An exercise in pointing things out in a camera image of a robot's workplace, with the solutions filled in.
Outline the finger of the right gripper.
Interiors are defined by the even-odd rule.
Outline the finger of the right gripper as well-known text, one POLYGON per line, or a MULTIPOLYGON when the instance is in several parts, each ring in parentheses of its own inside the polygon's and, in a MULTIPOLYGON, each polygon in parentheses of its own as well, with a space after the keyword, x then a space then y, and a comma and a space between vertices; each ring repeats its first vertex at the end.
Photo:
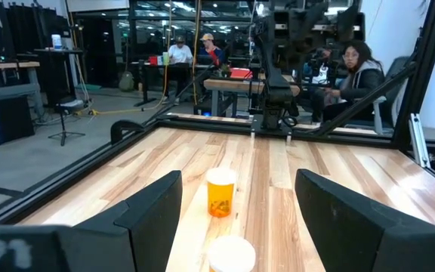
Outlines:
POLYGON ((307 11, 307 36, 313 38, 327 38, 329 19, 325 13, 329 9, 328 2, 317 2, 307 11))
POLYGON ((356 0, 345 11, 338 12, 337 37, 339 42, 362 40, 362 13, 356 0))

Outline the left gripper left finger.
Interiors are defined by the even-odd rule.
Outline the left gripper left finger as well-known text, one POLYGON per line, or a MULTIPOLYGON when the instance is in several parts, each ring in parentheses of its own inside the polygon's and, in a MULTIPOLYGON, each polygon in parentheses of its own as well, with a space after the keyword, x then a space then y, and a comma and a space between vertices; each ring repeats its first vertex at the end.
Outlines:
POLYGON ((183 182, 171 171, 60 233, 59 271, 164 271, 180 217, 183 182))

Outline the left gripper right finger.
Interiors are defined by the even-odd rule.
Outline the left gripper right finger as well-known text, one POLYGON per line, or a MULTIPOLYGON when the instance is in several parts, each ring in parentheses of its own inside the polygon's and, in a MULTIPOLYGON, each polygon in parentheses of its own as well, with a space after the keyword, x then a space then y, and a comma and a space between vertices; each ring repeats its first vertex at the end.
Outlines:
POLYGON ((327 271, 435 271, 435 225, 304 168, 295 193, 327 271))

